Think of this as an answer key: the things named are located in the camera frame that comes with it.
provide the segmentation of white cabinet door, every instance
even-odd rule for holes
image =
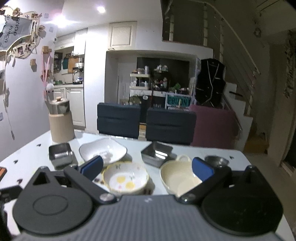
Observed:
[[[67,99],[70,101],[73,124],[85,126],[83,88],[67,88]]]
[[[79,30],[75,33],[74,39],[74,55],[82,55],[85,53],[87,28]]]
[[[137,22],[111,23],[108,33],[109,50],[135,48]]]
[[[74,46],[75,34],[67,34],[57,38],[57,42],[54,45],[55,50],[64,49]]]
[[[54,99],[57,97],[66,99],[66,88],[54,88]]]

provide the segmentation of table surface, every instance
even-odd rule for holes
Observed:
[[[69,144],[79,165],[84,163],[79,154],[79,147],[84,143],[106,138],[106,136],[103,135],[94,135],[77,131],[75,132],[75,136],[76,138],[69,141]],[[127,148],[128,151],[126,158],[132,160],[133,162],[142,164],[147,169],[150,178],[155,184],[153,195],[167,194],[167,191],[165,190],[160,179],[159,169],[150,165],[146,165],[142,161],[141,150],[149,145],[150,142],[122,138],[116,138],[116,141]],[[49,160],[48,153],[48,147],[54,144],[55,143],[51,139],[50,131],[48,131],[4,159],[0,165],[7,169],[7,173],[0,182],[0,188],[17,185],[17,180],[20,178],[22,179],[20,186],[24,188],[32,175],[40,166],[48,166],[51,171],[54,171],[54,167]],[[229,160],[229,166],[232,170],[244,170],[246,166],[250,165],[250,162],[244,156],[244,154],[236,150],[197,148],[181,145],[171,146],[173,146],[172,152],[174,154],[186,154],[190,158],[200,157],[203,159],[207,155],[217,155],[224,157]],[[14,235],[18,235],[20,232],[12,217],[12,207],[14,203],[15,200],[5,204],[5,210],[8,214],[8,227],[10,232]],[[285,241],[295,241],[284,215],[281,219],[278,229],[276,230],[276,233]]]

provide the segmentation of navy chair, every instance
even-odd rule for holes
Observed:
[[[196,114],[183,110],[149,108],[146,139],[172,144],[190,145],[193,140]]]
[[[97,129],[99,133],[138,138],[139,106],[99,103],[97,111]]]

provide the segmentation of gray ribbed plate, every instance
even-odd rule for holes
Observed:
[[[27,241],[280,241],[274,233],[239,237],[208,224],[193,205],[174,196],[123,196],[116,204],[101,206],[83,227],[55,237],[22,233]]]

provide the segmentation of white ceramic bowl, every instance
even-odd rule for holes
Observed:
[[[103,181],[116,196],[141,193],[149,180],[147,170],[133,162],[117,162],[103,171]]]
[[[192,171],[192,161],[185,155],[167,161],[160,168],[161,181],[169,194],[182,196],[202,181]]]
[[[114,163],[125,156],[127,148],[112,138],[102,138],[90,143],[82,144],[79,153],[84,161],[89,161],[94,156],[101,156],[104,167]]]

